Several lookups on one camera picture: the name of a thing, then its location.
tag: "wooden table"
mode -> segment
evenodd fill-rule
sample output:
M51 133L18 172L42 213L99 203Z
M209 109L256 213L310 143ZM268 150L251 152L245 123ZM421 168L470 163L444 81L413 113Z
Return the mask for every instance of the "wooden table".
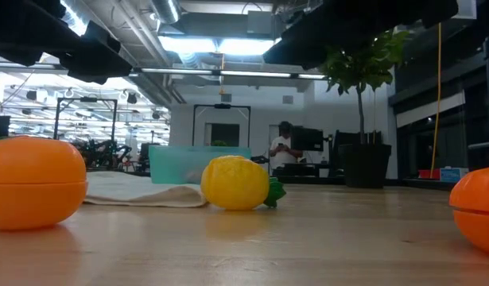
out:
M489 285L448 193L290 185L277 210L85 205L0 232L0 286Z

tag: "white wall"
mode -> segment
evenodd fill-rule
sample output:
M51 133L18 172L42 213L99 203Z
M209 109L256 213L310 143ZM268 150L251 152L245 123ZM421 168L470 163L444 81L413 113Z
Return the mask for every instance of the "white wall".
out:
M302 110L304 93L295 87L226 86L224 92L232 95L232 105L265 107L277 110ZM215 104L221 102L218 86L178 86L177 90L190 104ZM293 104L283 104L283 95L292 95Z
M203 107L198 107L199 114ZM190 146L192 144L193 105L174 106L171 110L170 145ZM302 125L301 110L279 110L267 107L251 107L250 148L253 156L262 155L269 148L269 126L287 120L294 125ZM196 119L195 145L204 142L205 123L233 123L240 125L240 146L247 146L247 121L236 109L217 110L207 108Z
M338 96L336 88L326 92L327 84L313 82L304 94L298 94L295 88L288 87L225 87L232 93L232 105L251 106L250 147L253 156L262 155L269 148L269 126L281 121L307 128L322 129L324 136L334 135L337 129L342 132L359 132L359 111L355 89L350 94ZM179 87L179 91L190 104L219 103L218 87ZM376 91L375 103L370 88L363 94L365 131L382 131L385 144L392 145L387 178L398 177L396 152L396 120L389 108L388 96L394 93L394 86L383 85ZM293 105L281 103L283 95L294 95ZM191 145L192 141L192 105L174 106L170 128L170 145ZM247 122L236 110L215 110L207 108L196 120L196 145L204 142L205 123L234 123L241 126L241 146L245 147ZM321 157L328 159L328 148L323 153L310 152L312 161L320 162Z

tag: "person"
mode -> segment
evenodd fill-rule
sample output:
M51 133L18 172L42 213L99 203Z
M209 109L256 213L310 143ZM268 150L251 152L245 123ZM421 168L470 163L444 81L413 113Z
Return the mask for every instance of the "person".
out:
M270 145L270 167L273 169L273 176L284 176L285 164L297 163L297 158L302 157L302 151L290 148L291 130L292 125L289 122L281 122L279 124L280 136L275 138Z

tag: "tree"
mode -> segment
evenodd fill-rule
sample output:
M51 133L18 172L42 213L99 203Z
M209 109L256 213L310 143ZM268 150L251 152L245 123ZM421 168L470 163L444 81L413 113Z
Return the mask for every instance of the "tree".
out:
M327 47L327 58L319 66L319 71L326 75L328 89L338 86L341 96L348 89L355 87L359 104L359 132L361 144L366 143L364 136L364 113L362 93L368 85L373 92L383 83L391 84L391 68L402 63L403 43L408 31L394 33L393 30L378 35L357 49Z

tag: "beige cloth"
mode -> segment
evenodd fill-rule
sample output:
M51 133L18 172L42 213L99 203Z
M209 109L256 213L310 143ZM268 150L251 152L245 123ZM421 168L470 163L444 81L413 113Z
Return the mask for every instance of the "beige cloth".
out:
M207 200L197 184L152 184L149 177L123 172L89 172L85 202L141 207L201 207Z

